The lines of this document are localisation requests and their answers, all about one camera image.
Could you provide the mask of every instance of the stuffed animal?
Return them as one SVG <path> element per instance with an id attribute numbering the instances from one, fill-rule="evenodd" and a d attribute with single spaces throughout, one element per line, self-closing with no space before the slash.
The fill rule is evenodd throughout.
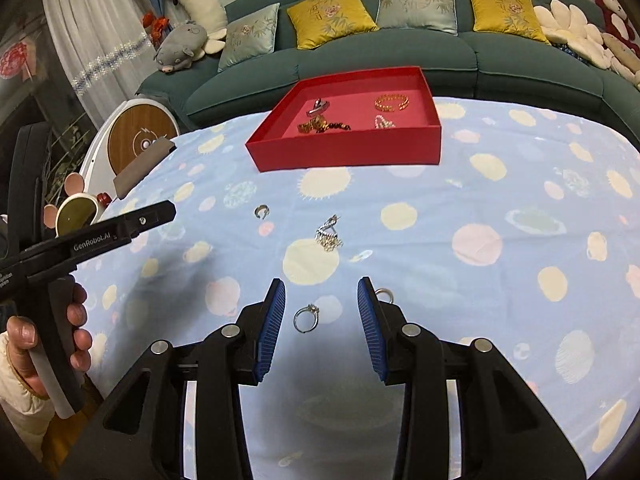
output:
<path id="1" fill-rule="evenodd" d="M 204 45 L 207 54 L 215 54 L 225 47 L 222 41 L 226 37 L 226 11 L 218 0 L 174 0 L 174 5 L 181 3 L 191 19 L 203 26 L 208 40 Z"/>
<path id="2" fill-rule="evenodd" d="M 629 23 L 629 18 L 625 10 L 622 8 L 618 0 L 595 0 L 596 4 L 604 13 L 604 21 L 606 24 L 606 32 L 618 38 L 622 43 L 628 46 L 640 56 L 640 47 L 633 40 L 636 34 Z"/>
<path id="3" fill-rule="evenodd" d="M 95 224 L 111 203 L 107 193 L 94 196 L 84 192 L 84 178 L 79 173 L 70 173 L 65 179 L 67 199 L 57 208 L 53 204 L 44 206 L 44 225 L 63 236 L 87 225 Z"/>
<path id="4" fill-rule="evenodd" d="M 640 59 L 625 43 L 622 43 L 615 36 L 604 32 L 602 34 L 604 43 L 612 51 L 614 57 L 611 58 L 611 68 L 640 90 Z"/>
<path id="5" fill-rule="evenodd" d="M 158 70 L 169 73 L 190 68 L 193 61 L 204 57 L 202 47 L 207 41 L 207 31 L 195 23 L 174 28 L 154 56 Z"/>
<path id="6" fill-rule="evenodd" d="M 567 7 L 559 0 L 552 0 L 551 11 L 542 6 L 535 6 L 533 10 L 542 32 L 551 43 L 567 45 L 576 54 L 603 70 L 611 66 L 613 54 L 602 46 L 602 34 L 598 27 L 588 22 L 578 7 Z"/>

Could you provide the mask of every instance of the finger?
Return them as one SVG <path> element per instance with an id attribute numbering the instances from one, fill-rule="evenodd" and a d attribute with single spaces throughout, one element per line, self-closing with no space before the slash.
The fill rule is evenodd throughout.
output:
<path id="1" fill-rule="evenodd" d="M 79 372 L 88 372 L 91 368 L 91 355 L 86 350 L 71 354 L 71 366 Z"/>
<path id="2" fill-rule="evenodd" d="M 79 328 L 74 331 L 74 342 L 76 343 L 76 348 L 78 348 L 78 350 L 88 350 L 91 348 L 94 340 L 87 330 Z"/>
<path id="3" fill-rule="evenodd" d="M 21 317 L 11 316 L 6 322 L 6 332 L 9 344 L 18 352 L 25 353 L 38 343 L 36 327 Z"/>
<path id="4" fill-rule="evenodd" d="M 87 294 L 84 287 L 80 283 L 74 285 L 74 301 L 76 303 L 84 303 L 86 301 Z"/>
<path id="5" fill-rule="evenodd" d="M 86 309 L 84 305 L 72 303 L 66 308 L 66 318 L 73 326 L 82 326 L 86 323 Z"/>
<path id="6" fill-rule="evenodd" d="M 9 360 L 15 370 L 26 381 L 37 376 L 38 373 L 29 355 L 29 349 L 38 343 L 35 327 L 23 318 L 12 316 L 7 321 L 6 331 L 9 338 L 7 345 Z"/>

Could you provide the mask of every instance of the red box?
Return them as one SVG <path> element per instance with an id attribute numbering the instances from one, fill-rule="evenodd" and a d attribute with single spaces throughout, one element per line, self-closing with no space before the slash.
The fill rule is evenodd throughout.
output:
<path id="1" fill-rule="evenodd" d="M 409 105 L 381 112 L 382 94 L 403 94 Z M 316 99 L 330 102 L 322 114 L 351 130 L 301 134 Z M 375 127 L 376 115 L 395 128 Z M 359 70 L 305 79 L 285 95 L 246 142 L 259 171 L 327 166 L 439 164 L 442 126 L 422 70 L 417 66 Z"/>

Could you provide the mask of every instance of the yellow pillow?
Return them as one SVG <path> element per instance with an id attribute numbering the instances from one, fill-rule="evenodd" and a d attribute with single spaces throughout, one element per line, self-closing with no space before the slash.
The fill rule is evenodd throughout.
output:
<path id="1" fill-rule="evenodd" d="M 471 0 L 471 3 L 476 18 L 474 31 L 515 34 L 550 44 L 531 0 Z"/>
<path id="2" fill-rule="evenodd" d="M 302 50 L 350 34 L 378 30 L 360 0 L 305 0 L 289 7 L 287 14 Z"/>

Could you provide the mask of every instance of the polka dot fabric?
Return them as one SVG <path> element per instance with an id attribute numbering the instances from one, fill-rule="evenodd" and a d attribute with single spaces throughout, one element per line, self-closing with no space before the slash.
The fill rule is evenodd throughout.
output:
<path id="1" fill-rule="evenodd" d="M 592 473 L 640 405 L 640 156 L 610 128 L 550 110 L 436 106 L 439 166 L 260 174 L 244 143 L 265 114 L 175 139 L 177 150 L 106 212 L 173 200 L 175 221 L 76 273 L 101 392 L 153 341 L 203 339 L 277 276 L 287 309 L 271 372 L 241 389 L 254 471 L 387 480 L 402 388 L 385 388 L 370 365 L 356 304 L 358 280 L 370 276 L 439 338 L 494 341 Z M 260 204 L 265 219 L 254 215 Z M 326 252 L 314 235 L 334 214 L 344 244 Z M 319 325 L 301 335 L 291 321 L 309 303 Z M 459 430 L 454 422 L 453 476 Z"/>

